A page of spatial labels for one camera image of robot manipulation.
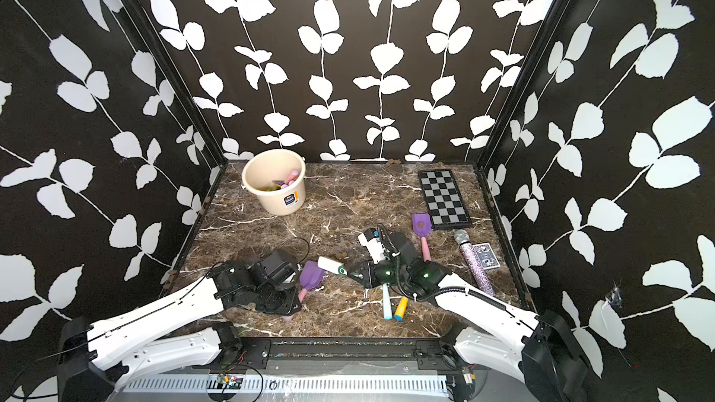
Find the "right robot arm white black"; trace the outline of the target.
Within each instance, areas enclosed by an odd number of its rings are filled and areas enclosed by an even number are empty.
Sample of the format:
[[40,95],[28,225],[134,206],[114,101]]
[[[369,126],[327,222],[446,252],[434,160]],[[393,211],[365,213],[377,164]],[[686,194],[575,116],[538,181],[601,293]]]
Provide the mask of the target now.
[[341,266],[339,274],[364,288],[394,287],[412,302],[430,303],[467,321],[454,340],[458,357],[524,383],[537,400],[587,400],[590,362],[561,316],[503,303],[450,268],[424,260],[413,244],[399,247],[395,236],[376,229],[363,244],[381,251],[382,258]]

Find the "purple square trowel pink handle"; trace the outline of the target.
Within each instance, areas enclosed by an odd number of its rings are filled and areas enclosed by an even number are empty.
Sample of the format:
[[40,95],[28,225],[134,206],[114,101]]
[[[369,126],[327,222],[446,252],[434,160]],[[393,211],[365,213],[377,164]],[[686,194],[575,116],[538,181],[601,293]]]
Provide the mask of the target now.
[[285,321],[291,321],[293,315],[303,307],[303,302],[310,290],[317,288],[325,275],[325,271],[314,261],[308,261],[302,268],[293,270],[282,283],[282,290],[290,304]]

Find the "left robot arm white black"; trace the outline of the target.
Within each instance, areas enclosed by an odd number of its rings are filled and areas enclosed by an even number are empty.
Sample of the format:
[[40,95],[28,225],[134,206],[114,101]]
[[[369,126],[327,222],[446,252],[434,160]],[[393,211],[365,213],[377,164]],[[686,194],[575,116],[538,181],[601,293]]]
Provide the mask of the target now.
[[248,305],[291,316],[301,309],[298,273],[298,260],[275,249],[255,264],[219,262],[196,282],[126,314],[67,323],[57,364],[59,400],[104,401],[129,383],[183,367],[231,368],[245,358],[232,324],[179,337],[174,331]]

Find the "purple square trowel front row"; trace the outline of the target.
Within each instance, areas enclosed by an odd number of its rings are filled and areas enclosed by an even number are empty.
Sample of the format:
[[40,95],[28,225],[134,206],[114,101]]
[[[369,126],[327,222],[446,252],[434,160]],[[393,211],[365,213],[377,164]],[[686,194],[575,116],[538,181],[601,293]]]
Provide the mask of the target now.
[[280,189],[286,188],[292,185],[299,178],[299,176],[299,169],[293,169],[284,181],[273,181],[273,184],[275,184],[275,186],[279,186]]

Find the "light blue trowel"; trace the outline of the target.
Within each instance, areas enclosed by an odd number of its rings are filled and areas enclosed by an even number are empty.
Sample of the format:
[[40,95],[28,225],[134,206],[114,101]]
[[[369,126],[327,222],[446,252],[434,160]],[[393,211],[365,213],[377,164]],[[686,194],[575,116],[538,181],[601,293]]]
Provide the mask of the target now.
[[382,306],[383,306],[383,317],[385,320],[391,320],[393,318],[392,304],[390,299],[390,288],[389,284],[382,285]]

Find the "green white scrub brush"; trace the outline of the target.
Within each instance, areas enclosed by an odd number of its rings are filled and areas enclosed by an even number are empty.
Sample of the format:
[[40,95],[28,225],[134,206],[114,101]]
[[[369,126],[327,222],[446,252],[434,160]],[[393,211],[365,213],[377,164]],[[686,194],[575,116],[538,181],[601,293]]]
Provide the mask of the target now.
[[331,274],[344,275],[345,277],[348,276],[346,266],[344,266],[342,262],[338,262],[337,260],[333,260],[327,257],[319,257],[317,265],[320,269]]

